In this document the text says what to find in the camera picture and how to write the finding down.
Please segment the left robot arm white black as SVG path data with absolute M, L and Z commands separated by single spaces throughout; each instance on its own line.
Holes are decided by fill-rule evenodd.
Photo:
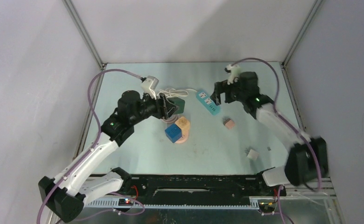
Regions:
M 121 168 L 93 181 L 88 177 L 134 133 L 136 124 L 149 117 L 168 119 L 178 109 L 178 105 L 164 94 L 152 98 L 148 93 L 141 96 L 137 91 L 125 91 L 114 113 L 98 125 L 98 134 L 91 145 L 58 175 L 53 178 L 44 176 L 38 182 L 42 204 L 37 223 L 41 221 L 44 208 L 69 223 L 91 202 L 113 192 L 130 192 L 130 175 Z

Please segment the pink round power socket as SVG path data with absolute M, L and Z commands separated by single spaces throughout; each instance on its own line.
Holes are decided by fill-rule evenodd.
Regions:
M 189 138 L 189 131 L 188 131 L 188 130 L 186 130 L 186 131 L 182 131 L 182 136 L 181 136 L 181 138 L 179 138 L 179 139 L 175 142 L 175 144 L 182 144 L 182 143 L 186 142 L 186 141 L 188 140 L 188 138 Z

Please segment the yellow cube plug adapter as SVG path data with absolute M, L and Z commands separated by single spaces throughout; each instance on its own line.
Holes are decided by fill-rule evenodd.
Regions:
M 190 121 L 184 116 L 180 117 L 175 124 L 184 132 L 190 130 Z

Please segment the green cube plug adapter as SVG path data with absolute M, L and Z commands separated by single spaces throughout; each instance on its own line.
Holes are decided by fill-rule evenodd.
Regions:
M 174 102 L 175 105 L 177 105 L 177 110 L 175 111 L 175 114 L 182 114 L 184 113 L 185 109 L 185 100 L 179 97 L 171 98 L 171 101 Z

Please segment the blue cube plug adapter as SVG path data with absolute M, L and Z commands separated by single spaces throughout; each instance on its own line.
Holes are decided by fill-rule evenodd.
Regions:
M 172 143 L 176 143 L 182 137 L 182 130 L 176 124 L 171 124 L 165 129 L 165 135 Z

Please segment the teal power strip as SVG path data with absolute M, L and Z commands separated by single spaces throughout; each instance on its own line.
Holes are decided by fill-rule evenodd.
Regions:
M 198 90 L 196 93 L 197 100 L 209 111 L 212 115 L 217 115 L 220 112 L 220 107 L 210 98 L 210 95 L 204 90 Z

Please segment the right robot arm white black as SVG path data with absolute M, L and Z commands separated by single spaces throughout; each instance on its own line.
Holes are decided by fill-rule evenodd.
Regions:
M 210 96 L 216 105 L 221 104 L 221 94 L 225 95 L 225 103 L 240 102 L 244 111 L 267 127 L 288 152 L 284 166 L 262 172 L 262 178 L 255 183 L 258 193 L 268 195 L 277 185 L 307 185 L 313 179 L 319 181 L 328 175 L 326 141 L 311 137 L 277 111 L 275 102 L 260 93 L 255 72 L 243 72 L 233 83 L 216 82 Z

